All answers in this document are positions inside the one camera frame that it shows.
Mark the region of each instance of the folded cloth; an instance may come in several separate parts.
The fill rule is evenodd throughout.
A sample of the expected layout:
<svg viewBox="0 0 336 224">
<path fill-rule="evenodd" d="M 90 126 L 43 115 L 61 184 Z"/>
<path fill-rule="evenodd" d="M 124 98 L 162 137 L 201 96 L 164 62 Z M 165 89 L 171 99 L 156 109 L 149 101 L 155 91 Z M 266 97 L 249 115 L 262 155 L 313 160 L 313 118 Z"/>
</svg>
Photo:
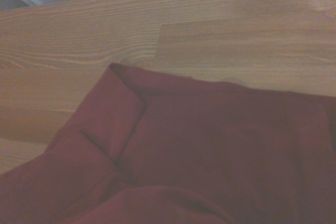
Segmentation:
<svg viewBox="0 0 336 224">
<path fill-rule="evenodd" d="M 0 223 L 336 223 L 336 98 L 113 63 Z"/>
</svg>

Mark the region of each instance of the red fabric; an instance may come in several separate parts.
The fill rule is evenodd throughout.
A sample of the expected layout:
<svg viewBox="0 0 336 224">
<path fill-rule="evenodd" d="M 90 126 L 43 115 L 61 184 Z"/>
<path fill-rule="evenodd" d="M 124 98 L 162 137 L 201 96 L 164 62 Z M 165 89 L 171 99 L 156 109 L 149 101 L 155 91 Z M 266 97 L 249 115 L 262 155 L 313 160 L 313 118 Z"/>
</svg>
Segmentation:
<svg viewBox="0 0 336 224">
<path fill-rule="evenodd" d="M 0 223 L 336 223 L 335 146 L 336 98 L 111 64 Z"/>
</svg>

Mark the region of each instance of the light wood tabletop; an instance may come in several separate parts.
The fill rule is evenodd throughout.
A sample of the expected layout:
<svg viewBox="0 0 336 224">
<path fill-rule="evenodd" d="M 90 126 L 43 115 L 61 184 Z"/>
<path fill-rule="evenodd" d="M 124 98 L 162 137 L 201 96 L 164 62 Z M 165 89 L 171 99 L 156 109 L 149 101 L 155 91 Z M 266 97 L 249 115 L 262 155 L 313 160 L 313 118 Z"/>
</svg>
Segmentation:
<svg viewBox="0 0 336 224">
<path fill-rule="evenodd" d="M 76 0 L 0 12 L 0 173 L 108 64 L 336 96 L 336 0 Z"/>
</svg>

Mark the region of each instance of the fabric fold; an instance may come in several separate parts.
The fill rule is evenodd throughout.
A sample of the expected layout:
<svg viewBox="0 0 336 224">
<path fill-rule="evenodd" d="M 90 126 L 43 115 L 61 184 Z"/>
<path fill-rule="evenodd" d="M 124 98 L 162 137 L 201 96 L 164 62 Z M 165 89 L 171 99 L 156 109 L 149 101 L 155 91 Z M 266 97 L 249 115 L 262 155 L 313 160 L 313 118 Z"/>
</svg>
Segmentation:
<svg viewBox="0 0 336 224">
<path fill-rule="evenodd" d="M 1 223 L 336 222 L 336 98 L 112 63 L 46 151 L 0 175 Z"/>
</svg>

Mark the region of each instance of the wooden surface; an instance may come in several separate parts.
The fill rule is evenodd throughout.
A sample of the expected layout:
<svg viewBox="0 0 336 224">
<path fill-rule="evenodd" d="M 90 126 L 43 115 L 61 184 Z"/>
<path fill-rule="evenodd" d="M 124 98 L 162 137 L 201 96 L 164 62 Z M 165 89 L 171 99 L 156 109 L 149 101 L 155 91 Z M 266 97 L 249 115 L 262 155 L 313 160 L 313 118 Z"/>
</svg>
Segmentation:
<svg viewBox="0 0 336 224">
<path fill-rule="evenodd" d="M 43 152 L 107 65 L 336 95 L 336 0 L 76 0 L 0 12 L 0 172 Z"/>
</svg>

